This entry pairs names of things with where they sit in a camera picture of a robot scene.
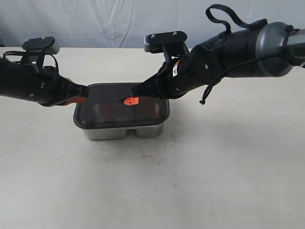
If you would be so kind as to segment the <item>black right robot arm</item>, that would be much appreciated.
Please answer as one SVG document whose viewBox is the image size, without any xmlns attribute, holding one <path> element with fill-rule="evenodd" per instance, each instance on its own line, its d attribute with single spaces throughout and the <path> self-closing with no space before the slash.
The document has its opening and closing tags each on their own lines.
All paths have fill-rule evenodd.
<svg viewBox="0 0 305 229">
<path fill-rule="evenodd" d="M 305 31 L 273 22 L 258 30 L 215 36 L 132 89 L 135 97 L 177 99 L 206 86 L 201 104 L 223 78 L 282 77 L 305 65 Z"/>
</svg>

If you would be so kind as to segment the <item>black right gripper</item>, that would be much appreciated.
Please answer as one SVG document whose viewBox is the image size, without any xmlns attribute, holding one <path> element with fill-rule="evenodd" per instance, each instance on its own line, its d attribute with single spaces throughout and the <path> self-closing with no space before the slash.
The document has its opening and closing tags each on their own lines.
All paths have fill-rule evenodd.
<svg viewBox="0 0 305 229">
<path fill-rule="evenodd" d="M 156 74 L 132 88 L 135 97 L 146 96 L 160 99 L 177 99 L 193 90 L 193 78 L 188 72 L 192 59 L 166 57 Z"/>
</svg>

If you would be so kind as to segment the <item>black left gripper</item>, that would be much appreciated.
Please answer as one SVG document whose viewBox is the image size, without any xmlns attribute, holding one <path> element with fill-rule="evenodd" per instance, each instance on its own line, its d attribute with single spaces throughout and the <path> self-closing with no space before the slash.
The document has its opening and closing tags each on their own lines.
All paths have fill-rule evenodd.
<svg viewBox="0 0 305 229">
<path fill-rule="evenodd" d="M 65 78 L 55 67 L 45 66 L 39 76 L 46 77 L 41 82 L 41 88 L 36 102 L 45 107 L 66 106 L 84 103 L 89 95 L 89 88 Z"/>
</svg>

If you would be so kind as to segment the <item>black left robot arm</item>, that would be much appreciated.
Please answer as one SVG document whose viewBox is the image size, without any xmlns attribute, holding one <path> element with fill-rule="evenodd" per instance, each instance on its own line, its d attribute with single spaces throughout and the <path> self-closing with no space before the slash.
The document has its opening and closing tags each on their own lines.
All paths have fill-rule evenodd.
<svg viewBox="0 0 305 229">
<path fill-rule="evenodd" d="M 0 59 L 1 96 L 36 102 L 45 107 L 83 103 L 89 88 L 59 74 L 58 64 L 41 69 L 34 64 Z"/>
</svg>

